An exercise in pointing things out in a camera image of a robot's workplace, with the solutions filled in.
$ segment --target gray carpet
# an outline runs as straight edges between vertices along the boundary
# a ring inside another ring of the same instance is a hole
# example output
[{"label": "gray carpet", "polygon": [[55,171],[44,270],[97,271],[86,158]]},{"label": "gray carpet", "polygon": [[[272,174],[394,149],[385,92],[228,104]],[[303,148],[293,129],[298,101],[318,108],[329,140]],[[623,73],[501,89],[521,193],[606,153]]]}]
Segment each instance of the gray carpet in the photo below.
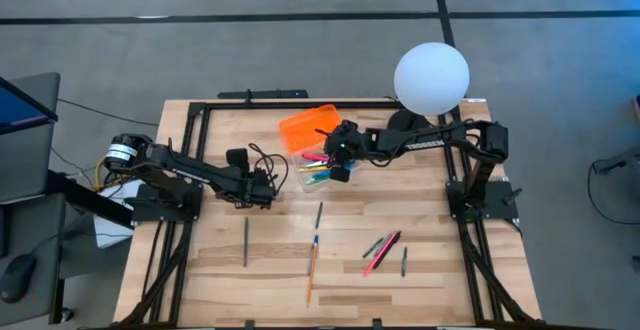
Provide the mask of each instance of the gray carpet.
[{"label": "gray carpet", "polygon": [[[640,0],[447,0],[450,11],[640,9]],[[0,0],[0,18],[210,15],[332,11],[435,11],[435,0]],[[506,164],[545,319],[636,329],[640,228],[606,222],[591,208],[591,161],[640,144],[631,98],[640,93],[640,18],[455,20],[456,45],[472,72],[470,97],[485,97],[509,127]],[[313,97],[392,95],[400,56],[442,41],[437,20],[227,24],[0,26],[0,76],[62,74],[61,97],[157,122],[165,99],[220,91],[304,88]],[[54,147],[90,167],[113,135],[152,127],[60,104]],[[56,158],[51,167],[73,172]],[[622,172],[594,179],[612,217],[640,220],[640,199]],[[124,264],[70,281],[77,318],[57,326],[106,325]],[[89,308],[91,297],[103,308]],[[7,329],[41,329],[35,319]]]}]

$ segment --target orange container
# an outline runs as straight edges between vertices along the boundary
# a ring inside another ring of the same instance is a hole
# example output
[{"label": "orange container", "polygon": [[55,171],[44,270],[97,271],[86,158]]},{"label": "orange container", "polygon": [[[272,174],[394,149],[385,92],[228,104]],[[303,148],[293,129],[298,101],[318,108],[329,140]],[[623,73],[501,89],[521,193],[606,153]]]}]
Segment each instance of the orange container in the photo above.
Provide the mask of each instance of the orange container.
[{"label": "orange container", "polygon": [[333,105],[323,105],[286,118],[280,122],[280,135],[289,154],[324,143],[326,136],[316,132],[320,129],[332,132],[342,119]]}]

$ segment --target monitor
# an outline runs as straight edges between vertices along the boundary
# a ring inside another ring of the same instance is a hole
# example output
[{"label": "monitor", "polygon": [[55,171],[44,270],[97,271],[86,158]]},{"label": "monitor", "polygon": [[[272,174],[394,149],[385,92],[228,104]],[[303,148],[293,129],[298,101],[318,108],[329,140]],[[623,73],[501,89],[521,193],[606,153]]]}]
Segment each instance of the monitor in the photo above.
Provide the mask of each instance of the monitor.
[{"label": "monitor", "polygon": [[0,135],[58,121],[58,116],[0,78]]}]

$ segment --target white ball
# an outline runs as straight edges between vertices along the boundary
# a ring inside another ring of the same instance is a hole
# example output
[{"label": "white ball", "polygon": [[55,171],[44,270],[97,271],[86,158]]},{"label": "white ball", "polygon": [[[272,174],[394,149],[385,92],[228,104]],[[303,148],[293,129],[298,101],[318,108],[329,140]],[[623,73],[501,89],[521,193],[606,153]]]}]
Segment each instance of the white ball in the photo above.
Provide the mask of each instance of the white ball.
[{"label": "white ball", "polygon": [[447,44],[421,44],[400,59],[393,86],[407,109],[420,115],[440,115],[458,105],[467,93],[469,65]]}]

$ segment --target computer mouse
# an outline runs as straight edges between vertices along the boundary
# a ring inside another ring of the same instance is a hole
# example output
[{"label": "computer mouse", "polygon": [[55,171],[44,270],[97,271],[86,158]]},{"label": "computer mouse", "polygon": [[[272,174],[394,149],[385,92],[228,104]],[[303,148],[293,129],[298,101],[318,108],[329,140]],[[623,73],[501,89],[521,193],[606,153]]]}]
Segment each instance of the computer mouse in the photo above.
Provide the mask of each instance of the computer mouse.
[{"label": "computer mouse", "polygon": [[0,298],[6,303],[14,303],[24,296],[29,289],[33,270],[36,268],[36,257],[32,254],[16,256],[0,277]]}]

